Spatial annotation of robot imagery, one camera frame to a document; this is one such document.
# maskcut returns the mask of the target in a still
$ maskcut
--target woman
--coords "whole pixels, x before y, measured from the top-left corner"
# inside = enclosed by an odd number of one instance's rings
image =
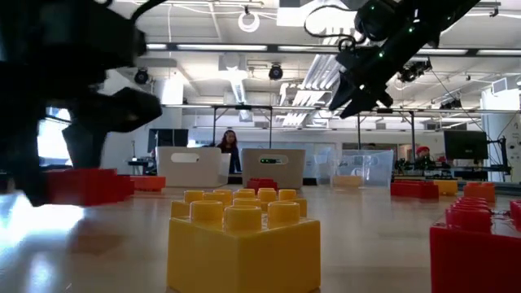
[[[239,149],[237,148],[237,136],[233,130],[226,130],[222,136],[221,143],[217,145],[223,154],[231,154],[230,174],[240,173],[241,163],[239,160]]]

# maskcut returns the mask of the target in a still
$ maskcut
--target red lego brick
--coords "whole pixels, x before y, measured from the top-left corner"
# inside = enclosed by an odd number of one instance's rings
[[[431,227],[432,293],[519,291],[521,232],[512,224],[516,212],[510,211],[512,218],[492,213],[484,203],[458,200]]]
[[[254,189],[255,192],[259,192],[259,188],[273,188],[278,190],[278,184],[271,178],[252,178],[247,184],[246,188]]]
[[[95,206],[125,200],[133,184],[115,169],[68,169],[46,172],[50,202]]]
[[[391,183],[391,196],[438,199],[438,186],[432,181],[397,181]]]
[[[517,230],[521,230],[521,200],[510,202],[510,216]]]
[[[160,192],[166,187],[166,177],[162,176],[130,176],[130,179],[135,190]]]

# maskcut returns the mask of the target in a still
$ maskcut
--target spotlight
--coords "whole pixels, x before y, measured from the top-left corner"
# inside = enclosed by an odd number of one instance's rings
[[[271,65],[271,69],[269,70],[269,79],[272,81],[278,81],[282,78],[282,75],[284,72],[282,71],[282,68],[280,67],[280,64],[273,64]]]
[[[148,73],[146,68],[139,68],[138,72],[136,72],[136,75],[134,76],[134,81],[138,85],[145,85],[148,82]]]

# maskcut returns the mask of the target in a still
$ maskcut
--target black camera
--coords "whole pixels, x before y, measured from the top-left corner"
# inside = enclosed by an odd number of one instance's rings
[[[284,72],[282,71],[282,68],[280,67],[280,64],[273,64],[271,65],[271,69],[269,70],[269,79],[272,81],[278,81],[282,78],[282,75]]]

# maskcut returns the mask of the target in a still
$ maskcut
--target ceiling light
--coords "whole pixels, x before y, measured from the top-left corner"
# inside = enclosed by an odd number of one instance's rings
[[[147,44],[148,50],[166,50],[166,44]]]
[[[469,50],[462,49],[420,49],[420,55],[465,55]]]
[[[317,53],[338,53],[337,46],[279,46],[282,52],[317,52]]]
[[[273,106],[274,110],[315,110],[316,107]]]
[[[250,23],[250,24],[245,24],[244,23],[244,17],[246,15],[253,15],[253,22]],[[237,24],[239,25],[239,28],[243,31],[243,32],[246,32],[246,33],[253,33],[255,32],[259,26],[261,25],[261,20],[259,20],[259,15],[255,12],[251,12],[251,13],[246,13],[246,12],[243,12],[240,16],[239,16],[239,19],[237,20]]]
[[[163,107],[178,107],[178,108],[211,108],[212,105],[163,105]]]
[[[218,45],[218,44],[179,44],[179,50],[201,50],[201,51],[266,51],[266,45]]]
[[[521,50],[479,50],[477,55],[521,56]]]

